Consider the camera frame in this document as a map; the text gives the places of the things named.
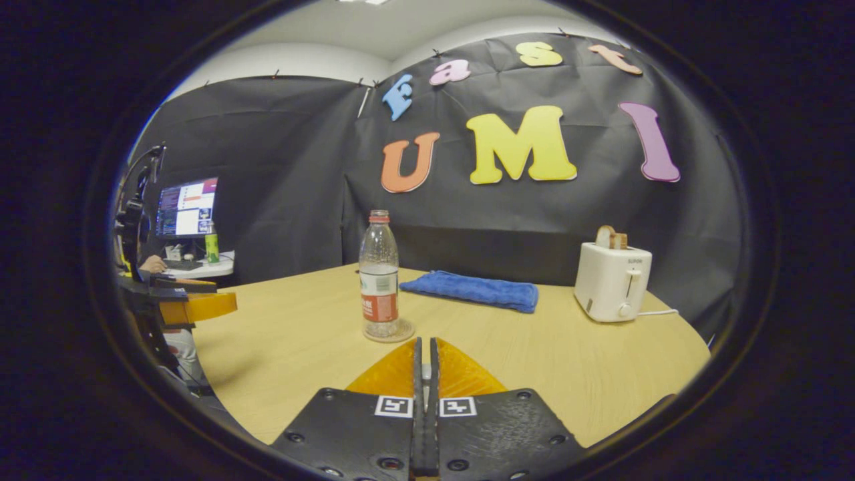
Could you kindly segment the computer monitor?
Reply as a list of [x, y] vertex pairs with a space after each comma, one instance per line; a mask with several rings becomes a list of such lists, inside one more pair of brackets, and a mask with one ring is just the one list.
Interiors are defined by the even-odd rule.
[[158, 199], [154, 235], [195, 238], [212, 232], [218, 178], [211, 177], [163, 188]]

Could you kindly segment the clear plastic water bottle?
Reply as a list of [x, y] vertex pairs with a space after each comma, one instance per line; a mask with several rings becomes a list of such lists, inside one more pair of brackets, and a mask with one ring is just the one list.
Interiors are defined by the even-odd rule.
[[398, 331], [399, 260], [390, 221], [387, 210], [370, 212], [358, 259], [364, 333], [378, 339]]

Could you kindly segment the light grey cloth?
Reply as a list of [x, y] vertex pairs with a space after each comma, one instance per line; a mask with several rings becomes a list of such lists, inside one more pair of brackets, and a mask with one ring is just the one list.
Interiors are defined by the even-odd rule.
[[179, 377], [191, 384], [206, 385], [204, 369], [198, 360], [192, 333], [188, 329], [166, 329], [163, 331], [163, 337], [169, 352], [179, 363], [177, 368]]

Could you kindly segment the white toaster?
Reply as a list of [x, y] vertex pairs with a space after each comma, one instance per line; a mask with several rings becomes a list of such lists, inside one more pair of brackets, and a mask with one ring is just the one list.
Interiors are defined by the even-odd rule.
[[653, 254], [643, 249], [580, 248], [574, 296], [590, 319], [622, 323], [638, 317], [647, 292]]

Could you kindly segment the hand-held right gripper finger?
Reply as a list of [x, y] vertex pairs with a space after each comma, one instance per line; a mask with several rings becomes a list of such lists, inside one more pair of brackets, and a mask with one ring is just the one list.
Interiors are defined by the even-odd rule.
[[413, 479], [421, 462], [422, 340], [397, 348], [399, 393], [319, 389], [270, 445], [324, 479]]
[[430, 429], [440, 480], [538, 480], [586, 450], [534, 389], [506, 389], [450, 342], [431, 340]]

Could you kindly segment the white side table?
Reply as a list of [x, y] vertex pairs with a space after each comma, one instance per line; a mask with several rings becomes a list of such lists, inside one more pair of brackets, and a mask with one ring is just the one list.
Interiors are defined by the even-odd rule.
[[229, 276], [233, 272], [235, 251], [226, 251], [220, 253], [220, 261], [210, 264], [207, 261], [202, 262], [202, 266], [190, 271], [167, 270], [163, 274], [174, 278], [211, 278]]

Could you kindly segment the blue towel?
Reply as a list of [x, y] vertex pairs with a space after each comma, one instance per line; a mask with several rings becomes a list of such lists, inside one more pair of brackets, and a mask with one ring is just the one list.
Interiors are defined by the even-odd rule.
[[519, 313], [534, 313], [538, 304], [538, 287], [532, 283], [461, 276], [447, 271], [430, 271], [415, 280], [403, 281], [400, 289]]

